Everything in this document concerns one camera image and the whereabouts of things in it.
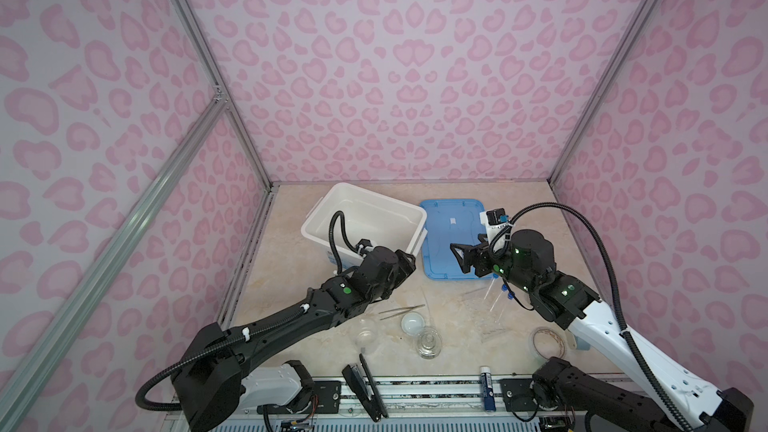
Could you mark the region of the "clear acrylic test tube rack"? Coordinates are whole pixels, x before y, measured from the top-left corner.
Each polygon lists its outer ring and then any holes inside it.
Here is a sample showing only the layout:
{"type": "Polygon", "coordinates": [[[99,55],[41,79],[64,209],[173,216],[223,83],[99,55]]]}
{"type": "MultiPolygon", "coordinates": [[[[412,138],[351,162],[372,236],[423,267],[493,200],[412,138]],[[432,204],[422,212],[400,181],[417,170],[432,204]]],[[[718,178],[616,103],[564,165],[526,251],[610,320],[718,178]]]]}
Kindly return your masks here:
{"type": "Polygon", "coordinates": [[[470,311],[470,315],[473,320],[473,323],[475,324],[475,327],[479,333],[480,339],[483,343],[500,338],[502,335],[507,334],[511,331],[511,326],[507,322],[507,320],[506,320],[507,324],[504,328],[495,326],[493,324],[493,319],[488,314],[487,307],[480,308],[475,306],[467,306],[467,305],[465,306],[470,311]]]}

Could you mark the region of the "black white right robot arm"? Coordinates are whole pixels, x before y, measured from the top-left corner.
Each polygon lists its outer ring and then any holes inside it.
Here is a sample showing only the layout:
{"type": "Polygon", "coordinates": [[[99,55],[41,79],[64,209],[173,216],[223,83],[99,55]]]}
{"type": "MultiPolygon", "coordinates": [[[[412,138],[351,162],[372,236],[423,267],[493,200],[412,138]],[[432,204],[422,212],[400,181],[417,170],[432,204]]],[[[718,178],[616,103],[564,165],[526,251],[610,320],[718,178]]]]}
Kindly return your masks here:
{"type": "Polygon", "coordinates": [[[557,357],[533,373],[531,394],[541,408],[571,406],[628,431],[746,431],[752,400],[720,389],[677,363],[623,325],[599,294],[558,270],[554,246],[534,230],[512,234],[507,245],[453,244],[462,271],[496,274],[528,296],[545,321],[584,340],[640,387],[639,393],[597,379],[557,357]]]}

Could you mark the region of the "white plastic storage bin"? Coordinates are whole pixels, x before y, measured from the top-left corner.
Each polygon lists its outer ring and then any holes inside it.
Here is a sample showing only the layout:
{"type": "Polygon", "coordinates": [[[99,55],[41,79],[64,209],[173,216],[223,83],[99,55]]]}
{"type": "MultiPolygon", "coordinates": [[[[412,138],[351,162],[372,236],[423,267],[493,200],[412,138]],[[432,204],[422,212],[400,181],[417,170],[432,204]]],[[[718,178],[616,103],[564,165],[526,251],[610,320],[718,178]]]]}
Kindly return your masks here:
{"type": "Polygon", "coordinates": [[[320,247],[328,260],[335,258],[328,241],[333,214],[342,211],[349,241],[361,239],[374,246],[385,246],[418,255],[427,237],[427,212],[416,205],[369,191],[348,183],[334,185],[317,201],[301,227],[302,236],[320,247]]]}

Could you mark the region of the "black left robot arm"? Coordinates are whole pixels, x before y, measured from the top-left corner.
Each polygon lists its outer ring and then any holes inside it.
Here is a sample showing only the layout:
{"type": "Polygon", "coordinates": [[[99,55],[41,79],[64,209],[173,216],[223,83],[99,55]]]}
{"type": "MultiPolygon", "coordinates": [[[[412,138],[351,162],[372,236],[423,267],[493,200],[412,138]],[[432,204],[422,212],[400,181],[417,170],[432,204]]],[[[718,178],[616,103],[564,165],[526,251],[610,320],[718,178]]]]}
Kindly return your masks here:
{"type": "Polygon", "coordinates": [[[178,362],[139,387],[135,403],[147,411],[180,411],[192,431],[216,428],[242,404],[302,410],[313,384],[306,368],[297,360],[271,369],[264,362],[388,299],[415,269],[413,255],[377,246],[360,265],[308,289],[304,299],[266,318],[227,330],[211,323],[178,362]]]}

